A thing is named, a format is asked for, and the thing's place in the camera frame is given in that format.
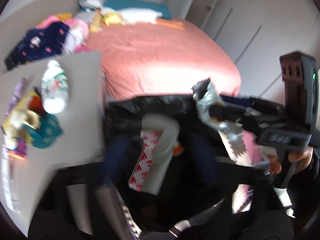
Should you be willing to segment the right hand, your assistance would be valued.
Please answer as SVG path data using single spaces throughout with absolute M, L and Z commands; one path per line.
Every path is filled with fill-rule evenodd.
M 294 174 L 301 172 L 308 167 L 308 165 L 311 163 L 312 155 L 313 148 L 310 146 L 308 146 L 304 152 L 292 151 L 289 153 L 289 162 L 297 164 Z M 281 162 L 277 161 L 277 157 L 274 155 L 268 155 L 268 158 L 270 174 L 280 174 L 282 169 Z

